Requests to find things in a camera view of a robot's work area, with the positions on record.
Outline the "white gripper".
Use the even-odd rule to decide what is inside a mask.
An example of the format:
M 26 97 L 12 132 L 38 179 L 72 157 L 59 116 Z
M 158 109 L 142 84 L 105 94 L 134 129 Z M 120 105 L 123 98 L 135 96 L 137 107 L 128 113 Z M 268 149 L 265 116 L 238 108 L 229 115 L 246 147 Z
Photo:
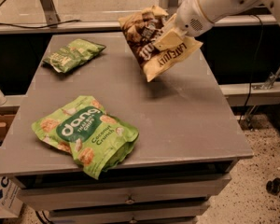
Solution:
M 197 37 L 212 27 L 213 23 L 203 14 L 199 0 L 185 0 L 157 32 L 152 44 L 159 51 L 172 49 L 183 42 L 185 35 Z

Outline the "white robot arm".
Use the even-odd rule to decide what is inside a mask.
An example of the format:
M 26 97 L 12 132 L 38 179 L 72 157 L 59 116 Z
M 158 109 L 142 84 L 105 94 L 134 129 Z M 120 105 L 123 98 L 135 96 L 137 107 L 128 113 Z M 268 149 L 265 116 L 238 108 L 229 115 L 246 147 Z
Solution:
M 184 0 L 176 14 L 161 28 L 153 46 L 160 51 L 174 48 L 186 35 L 202 35 L 225 17 L 258 5 L 266 6 L 280 26 L 280 0 Z

